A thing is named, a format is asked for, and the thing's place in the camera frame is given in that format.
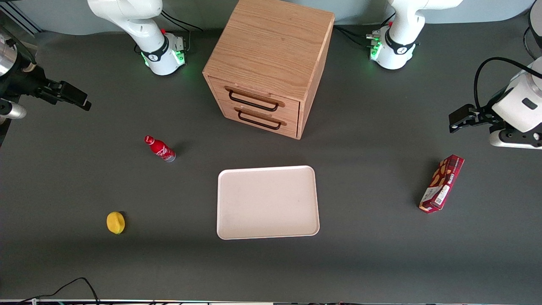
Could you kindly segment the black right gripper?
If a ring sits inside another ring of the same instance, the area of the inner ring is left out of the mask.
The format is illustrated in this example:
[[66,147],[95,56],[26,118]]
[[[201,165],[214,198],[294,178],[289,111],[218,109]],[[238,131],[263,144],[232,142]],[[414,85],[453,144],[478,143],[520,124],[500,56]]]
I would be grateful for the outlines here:
[[23,71],[18,63],[10,69],[1,67],[1,99],[18,103],[21,95],[31,95],[52,105],[66,101],[85,111],[91,109],[92,103],[85,92],[68,82],[63,82],[62,96],[60,88],[61,84],[48,79],[43,68],[39,66],[30,72]]

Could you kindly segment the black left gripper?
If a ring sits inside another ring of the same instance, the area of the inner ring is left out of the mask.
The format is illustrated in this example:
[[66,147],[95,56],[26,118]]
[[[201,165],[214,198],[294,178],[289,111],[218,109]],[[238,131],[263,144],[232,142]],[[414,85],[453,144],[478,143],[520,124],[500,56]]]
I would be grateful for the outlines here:
[[466,104],[449,114],[449,133],[453,134],[466,127],[490,125],[490,129],[505,129],[506,122],[497,115],[491,105],[474,106]]

